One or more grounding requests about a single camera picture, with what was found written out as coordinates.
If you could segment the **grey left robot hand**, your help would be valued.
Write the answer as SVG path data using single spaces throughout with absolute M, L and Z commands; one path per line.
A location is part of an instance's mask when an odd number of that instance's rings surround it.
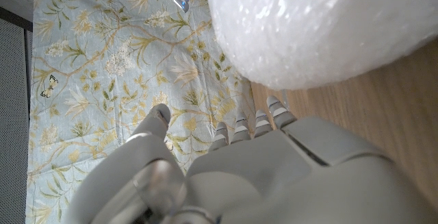
M 379 148 L 331 122 L 296 118 L 276 98 L 219 123 L 182 171 L 154 106 L 75 192 L 64 223 L 436 223 L 437 211 Z

